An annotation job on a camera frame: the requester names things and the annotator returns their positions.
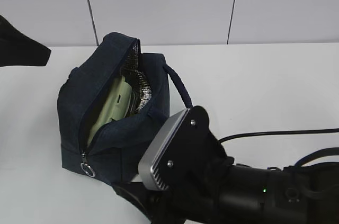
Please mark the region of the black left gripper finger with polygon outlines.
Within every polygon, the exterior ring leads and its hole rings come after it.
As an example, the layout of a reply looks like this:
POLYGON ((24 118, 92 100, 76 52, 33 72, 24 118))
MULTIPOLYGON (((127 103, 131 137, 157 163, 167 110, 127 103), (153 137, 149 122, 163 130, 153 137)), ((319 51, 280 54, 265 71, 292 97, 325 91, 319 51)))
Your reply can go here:
POLYGON ((47 65, 51 50, 17 30, 1 16, 1 67, 47 65))

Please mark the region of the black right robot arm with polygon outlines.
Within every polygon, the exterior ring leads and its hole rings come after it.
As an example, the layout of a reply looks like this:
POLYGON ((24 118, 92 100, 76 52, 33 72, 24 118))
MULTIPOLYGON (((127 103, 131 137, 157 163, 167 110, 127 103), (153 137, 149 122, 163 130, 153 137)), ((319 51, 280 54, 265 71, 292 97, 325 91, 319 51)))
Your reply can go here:
POLYGON ((338 223, 338 164, 258 169, 218 159, 201 178, 152 191, 115 183, 151 223, 338 223))

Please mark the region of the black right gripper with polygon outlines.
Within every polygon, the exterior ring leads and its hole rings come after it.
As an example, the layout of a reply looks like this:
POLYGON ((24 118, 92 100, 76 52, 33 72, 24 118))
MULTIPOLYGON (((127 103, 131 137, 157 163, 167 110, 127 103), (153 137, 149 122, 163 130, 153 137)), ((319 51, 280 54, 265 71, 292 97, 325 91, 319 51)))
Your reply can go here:
POLYGON ((152 191, 142 182, 119 182, 115 193, 136 207, 151 223, 234 223, 221 207, 221 189, 234 157, 217 159, 204 169, 203 179, 189 175, 165 191, 152 191))

